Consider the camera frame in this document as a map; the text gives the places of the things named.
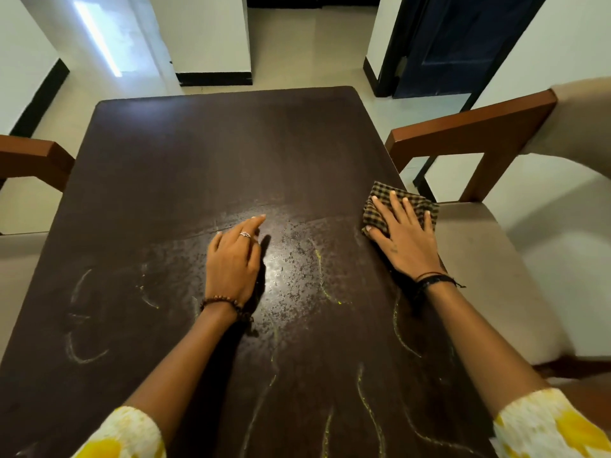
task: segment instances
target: beige tiled floor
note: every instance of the beige tiled floor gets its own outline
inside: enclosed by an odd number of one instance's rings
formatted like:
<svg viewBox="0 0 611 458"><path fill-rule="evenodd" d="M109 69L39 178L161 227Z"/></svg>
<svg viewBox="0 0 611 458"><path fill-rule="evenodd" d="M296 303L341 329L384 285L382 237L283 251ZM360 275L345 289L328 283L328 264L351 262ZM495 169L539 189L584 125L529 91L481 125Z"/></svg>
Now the beige tiled floor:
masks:
<svg viewBox="0 0 611 458"><path fill-rule="evenodd" d="M454 114L466 100L466 95L375 98L362 70L376 15L374 8L249 9L254 84L181 90L172 71L167 70L167 51L154 18L147 17L147 0L135 5L126 0L95 0L113 13L113 22L130 32L131 47L120 53L133 55L126 60L135 61L138 67L120 78L110 74L100 60L95 45L75 19L70 0L22 1L71 70L34 137L57 141L74 156L94 107L102 99L351 85L361 96L382 140L392 128ZM406 184L423 163L417 158L403 170L401 177ZM35 178L8 180L0 191L0 232L48 231L59 201L59 192Z"/></svg>

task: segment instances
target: table top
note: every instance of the table top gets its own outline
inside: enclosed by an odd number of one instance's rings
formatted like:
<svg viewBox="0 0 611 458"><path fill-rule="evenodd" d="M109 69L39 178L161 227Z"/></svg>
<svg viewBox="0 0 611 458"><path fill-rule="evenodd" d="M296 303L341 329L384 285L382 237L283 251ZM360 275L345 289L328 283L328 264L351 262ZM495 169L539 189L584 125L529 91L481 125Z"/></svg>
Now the table top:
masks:
<svg viewBox="0 0 611 458"><path fill-rule="evenodd" d="M376 180L402 186L350 87L99 103L0 367L0 456L72 454L193 324L212 235L262 213L255 321L169 455L494 456L437 315L360 232Z"/></svg>

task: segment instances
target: door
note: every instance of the door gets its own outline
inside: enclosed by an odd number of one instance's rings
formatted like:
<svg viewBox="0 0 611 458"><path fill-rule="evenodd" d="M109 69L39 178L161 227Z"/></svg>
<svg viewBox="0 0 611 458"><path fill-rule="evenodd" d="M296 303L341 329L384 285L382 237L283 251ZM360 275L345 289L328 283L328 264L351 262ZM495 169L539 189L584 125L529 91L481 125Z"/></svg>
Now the door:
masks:
<svg viewBox="0 0 611 458"><path fill-rule="evenodd" d="M429 0L394 98L471 93L541 0Z"/></svg>

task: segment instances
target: yellow and white sleeve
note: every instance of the yellow and white sleeve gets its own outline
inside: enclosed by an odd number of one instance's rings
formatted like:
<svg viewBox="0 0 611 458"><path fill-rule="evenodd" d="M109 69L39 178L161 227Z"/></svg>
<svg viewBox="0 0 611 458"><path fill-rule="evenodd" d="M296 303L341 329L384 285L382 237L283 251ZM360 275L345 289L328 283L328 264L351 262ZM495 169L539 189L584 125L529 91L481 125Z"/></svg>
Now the yellow and white sleeve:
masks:
<svg viewBox="0 0 611 458"><path fill-rule="evenodd" d="M512 402L494 420L500 458L611 458L607 435L558 389Z"/></svg>
<svg viewBox="0 0 611 458"><path fill-rule="evenodd" d="M146 413L119 407L104 420L73 458L165 458L156 423Z"/></svg>

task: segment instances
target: black thread bracelet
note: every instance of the black thread bracelet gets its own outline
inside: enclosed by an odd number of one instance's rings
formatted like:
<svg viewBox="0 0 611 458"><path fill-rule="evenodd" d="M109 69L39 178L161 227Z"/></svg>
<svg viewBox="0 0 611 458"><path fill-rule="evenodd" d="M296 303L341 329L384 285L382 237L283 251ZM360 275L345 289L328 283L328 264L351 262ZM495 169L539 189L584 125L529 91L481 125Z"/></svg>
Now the black thread bracelet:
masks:
<svg viewBox="0 0 611 458"><path fill-rule="evenodd" d="M199 306L200 311L203 310L204 307L206 307L209 303L214 303L214 302L227 302L228 304L230 304L233 309L235 310L235 313L238 314L238 320L237 321L244 321L244 322L252 322L252 314L250 314L247 311L244 311L243 308L240 307L240 305L238 304L238 301L235 299L230 299L229 297L225 297L224 295L216 295L214 297L209 297L208 299L204 299L202 300L202 303Z"/></svg>
<svg viewBox="0 0 611 458"><path fill-rule="evenodd" d="M436 283L440 283L442 281L445 281L447 283L452 283L454 284L454 286L456 286L457 288L466 288L467 286L463 286L462 284L458 283L454 278L447 276L446 274L440 273L440 272L427 272L427 273L423 273L422 275L420 275L419 277L416 278L419 279L420 277L424 276L424 275L430 275L426 278L422 278L420 281L416 282L416 286L417 286L417 290L416 290L416 297L418 297L420 294L422 294L426 288L428 288L429 286L436 284Z"/></svg>

